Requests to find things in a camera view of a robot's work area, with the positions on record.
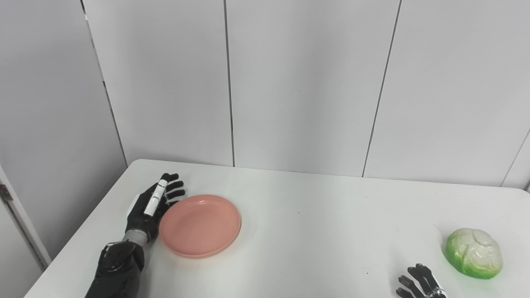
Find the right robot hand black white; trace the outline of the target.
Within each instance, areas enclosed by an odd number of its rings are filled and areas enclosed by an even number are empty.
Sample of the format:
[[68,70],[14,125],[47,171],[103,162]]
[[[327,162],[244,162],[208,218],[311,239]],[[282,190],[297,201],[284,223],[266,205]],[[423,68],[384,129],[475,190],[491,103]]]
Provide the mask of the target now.
[[400,298],[446,298],[446,291],[436,281],[432,271],[418,263],[407,268],[408,275],[398,277],[402,287],[395,290]]

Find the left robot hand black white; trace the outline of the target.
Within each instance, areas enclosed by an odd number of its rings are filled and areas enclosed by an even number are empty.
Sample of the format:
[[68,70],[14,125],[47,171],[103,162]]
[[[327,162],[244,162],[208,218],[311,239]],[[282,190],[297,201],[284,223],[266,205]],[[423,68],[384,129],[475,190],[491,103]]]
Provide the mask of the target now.
[[163,215],[184,199],[183,187],[184,182],[177,173],[164,173],[158,182],[141,193],[127,216],[123,241],[144,246],[156,239]]

